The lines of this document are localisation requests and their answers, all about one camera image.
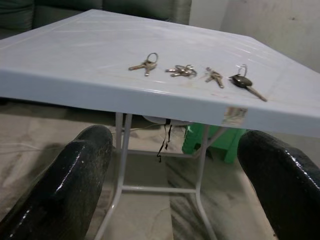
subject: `table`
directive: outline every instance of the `table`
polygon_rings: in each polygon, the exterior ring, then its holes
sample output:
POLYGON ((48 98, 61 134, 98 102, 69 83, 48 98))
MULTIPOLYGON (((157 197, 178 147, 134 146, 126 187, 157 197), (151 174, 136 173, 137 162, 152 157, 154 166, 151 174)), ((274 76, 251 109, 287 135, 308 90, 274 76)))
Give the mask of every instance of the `table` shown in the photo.
POLYGON ((0 41, 0 97, 112 111, 121 149, 117 191, 97 233, 101 239, 122 191, 191 193, 210 238, 201 204, 206 147, 227 128, 320 136, 320 75, 248 36, 90 10, 0 41), (149 53, 159 55, 148 77, 128 71, 149 53), (165 69, 192 64, 195 78, 165 69), (248 65, 247 77, 263 102, 228 77, 248 65), (206 67, 224 76, 224 89, 206 83, 206 67), (121 147, 122 113, 127 113, 121 147), (195 189, 125 186, 132 114, 205 124, 195 189), (221 126, 208 140, 209 125, 221 126))

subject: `green plastic object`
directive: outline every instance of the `green plastic object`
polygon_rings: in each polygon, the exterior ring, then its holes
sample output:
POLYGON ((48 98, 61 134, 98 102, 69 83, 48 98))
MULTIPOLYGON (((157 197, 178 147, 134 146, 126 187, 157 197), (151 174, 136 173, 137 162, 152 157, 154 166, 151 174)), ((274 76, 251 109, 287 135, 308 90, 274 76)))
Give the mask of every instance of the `green plastic object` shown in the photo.
MULTIPOLYGON (((218 126, 211 126, 209 136, 211 137, 218 128, 218 126)), ((213 148, 226 150, 223 160, 225 163, 232 164, 235 161, 238 142, 245 131, 245 129, 240 128, 229 128, 211 145, 213 148)), ((201 144, 203 132, 204 125, 201 123, 193 123, 186 127, 186 134, 182 146, 183 153, 193 154, 196 151, 197 146, 201 144)))

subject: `sofa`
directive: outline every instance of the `sofa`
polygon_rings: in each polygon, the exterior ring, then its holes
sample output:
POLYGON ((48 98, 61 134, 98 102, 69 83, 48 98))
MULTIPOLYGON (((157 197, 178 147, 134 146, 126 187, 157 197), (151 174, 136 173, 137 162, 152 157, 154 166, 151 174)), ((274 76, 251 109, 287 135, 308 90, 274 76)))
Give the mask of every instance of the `sofa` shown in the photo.
POLYGON ((0 39, 54 23, 90 9, 189 23, 192 0, 1 0, 0 39))

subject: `label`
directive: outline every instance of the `label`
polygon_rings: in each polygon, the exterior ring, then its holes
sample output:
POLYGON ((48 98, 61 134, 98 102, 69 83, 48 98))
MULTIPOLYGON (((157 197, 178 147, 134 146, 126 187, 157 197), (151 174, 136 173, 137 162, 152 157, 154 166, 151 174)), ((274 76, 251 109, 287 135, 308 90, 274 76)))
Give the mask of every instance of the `label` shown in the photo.
POLYGON ((230 127, 240 127, 244 123, 247 112, 248 108, 227 107, 222 124, 230 127))

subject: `white wall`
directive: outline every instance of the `white wall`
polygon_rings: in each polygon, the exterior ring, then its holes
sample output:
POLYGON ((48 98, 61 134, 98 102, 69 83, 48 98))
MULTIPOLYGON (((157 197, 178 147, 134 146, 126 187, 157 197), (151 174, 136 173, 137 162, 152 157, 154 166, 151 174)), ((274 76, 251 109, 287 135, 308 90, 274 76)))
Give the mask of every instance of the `white wall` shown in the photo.
POLYGON ((251 36, 320 73, 320 0, 229 0, 221 30, 251 36))
POLYGON ((189 24, 200 28, 219 30, 228 1, 192 0, 189 24))

